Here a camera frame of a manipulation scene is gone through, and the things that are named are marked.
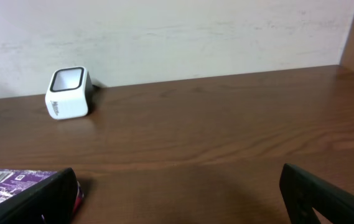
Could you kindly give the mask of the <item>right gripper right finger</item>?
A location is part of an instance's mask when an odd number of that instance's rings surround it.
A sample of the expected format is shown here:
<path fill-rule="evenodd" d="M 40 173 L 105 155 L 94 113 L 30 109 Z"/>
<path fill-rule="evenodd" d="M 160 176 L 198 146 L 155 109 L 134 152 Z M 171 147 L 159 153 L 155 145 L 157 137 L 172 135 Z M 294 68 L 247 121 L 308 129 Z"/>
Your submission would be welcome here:
<path fill-rule="evenodd" d="M 298 166 L 284 164 L 279 188 L 291 223 L 354 223 L 354 195 Z"/>

